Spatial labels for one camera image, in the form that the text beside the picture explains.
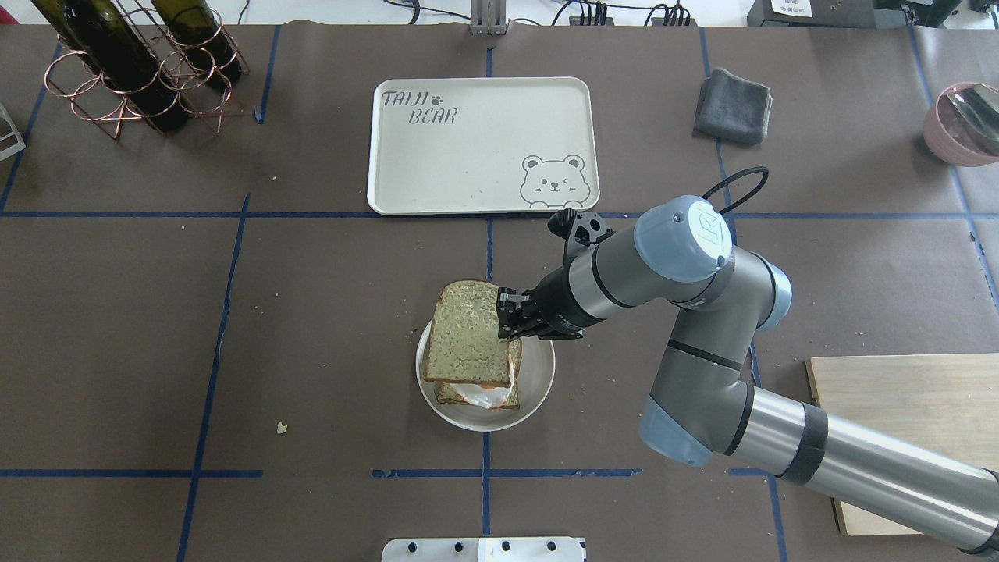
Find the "green glass bottle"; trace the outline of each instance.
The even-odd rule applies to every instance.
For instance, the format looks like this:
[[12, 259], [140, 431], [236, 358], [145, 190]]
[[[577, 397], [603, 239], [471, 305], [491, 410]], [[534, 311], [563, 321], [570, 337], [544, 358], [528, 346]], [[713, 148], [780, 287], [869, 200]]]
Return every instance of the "green glass bottle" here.
[[[235, 84], [243, 75], [239, 58], [226, 37], [219, 33], [219, 24], [212, 17], [205, 0], [152, 0], [167, 29], [185, 45], [200, 45], [212, 54], [211, 57], [197, 49], [187, 50], [188, 60], [198, 70], [208, 70], [215, 59], [215, 65]], [[222, 90], [226, 83], [216, 75], [208, 79], [208, 85]]]
[[[80, 42], [73, 36], [73, 32], [70, 31], [69, 27], [66, 25], [66, 6], [64, 5], [63, 0], [31, 0], [31, 3], [38, 8], [38, 11], [42, 13], [42, 16], [45, 17], [46, 21], [48, 21], [49, 24], [55, 28], [56, 33], [59, 34], [59, 38], [62, 39], [63, 43], [67, 47], [73, 49], [74, 51], [84, 50], [80, 45]], [[89, 55], [82, 54], [80, 55], [80, 58], [83, 60], [83, 64], [87, 66], [88, 70], [95, 75], [100, 73], [100, 68], [98, 68], [97, 64], [90, 58]]]
[[177, 92], [166, 87], [156, 57], [132, 31], [112, 0], [63, 0], [64, 19], [80, 46], [101, 67], [114, 88], [149, 115], [163, 132], [181, 128], [188, 114]]

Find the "pink cup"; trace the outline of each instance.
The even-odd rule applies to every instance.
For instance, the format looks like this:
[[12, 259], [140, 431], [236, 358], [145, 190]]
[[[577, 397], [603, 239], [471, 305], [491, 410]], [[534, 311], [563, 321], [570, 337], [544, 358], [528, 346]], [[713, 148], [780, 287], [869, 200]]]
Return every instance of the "pink cup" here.
[[963, 126], [957, 121], [957, 110], [947, 99], [947, 94], [952, 94], [958, 90], [970, 88], [976, 82], [959, 82], [948, 86], [936, 100], [933, 106], [926, 112], [926, 119], [923, 120], [923, 138], [926, 139], [926, 146], [938, 158], [955, 166], [974, 167], [985, 166], [999, 162], [999, 156], [993, 156], [969, 148], [973, 141], [967, 137], [963, 131]]

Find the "folded towel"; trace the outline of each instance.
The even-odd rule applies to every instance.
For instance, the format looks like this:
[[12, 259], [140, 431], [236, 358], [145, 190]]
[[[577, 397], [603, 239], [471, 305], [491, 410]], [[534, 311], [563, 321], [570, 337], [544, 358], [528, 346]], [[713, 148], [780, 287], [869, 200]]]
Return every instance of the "folded towel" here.
[[766, 139], [772, 103], [770, 88], [717, 68], [700, 86], [693, 128], [735, 142], [759, 144]]

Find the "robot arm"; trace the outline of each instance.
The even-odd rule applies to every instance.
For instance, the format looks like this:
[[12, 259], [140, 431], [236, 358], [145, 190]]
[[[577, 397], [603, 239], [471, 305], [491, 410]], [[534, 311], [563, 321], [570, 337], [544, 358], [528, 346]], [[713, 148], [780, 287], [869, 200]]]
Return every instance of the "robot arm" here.
[[756, 331], [787, 313], [790, 282], [732, 245], [711, 205], [683, 196], [620, 233], [595, 213], [548, 221], [565, 238], [561, 268], [517, 295], [501, 289], [499, 336], [575, 339], [611, 316], [665, 298], [680, 308], [639, 434], [671, 459], [735, 455], [793, 484], [999, 560], [999, 476], [747, 385]]

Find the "bear face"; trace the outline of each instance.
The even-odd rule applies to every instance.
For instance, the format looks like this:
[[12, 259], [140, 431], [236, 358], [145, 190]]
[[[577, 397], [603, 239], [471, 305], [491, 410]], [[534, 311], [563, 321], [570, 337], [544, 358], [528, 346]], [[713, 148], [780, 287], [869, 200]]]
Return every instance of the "bear face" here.
[[589, 184], [582, 177], [582, 158], [570, 154], [562, 160], [523, 159], [523, 184], [520, 197], [530, 208], [581, 209], [589, 197]]

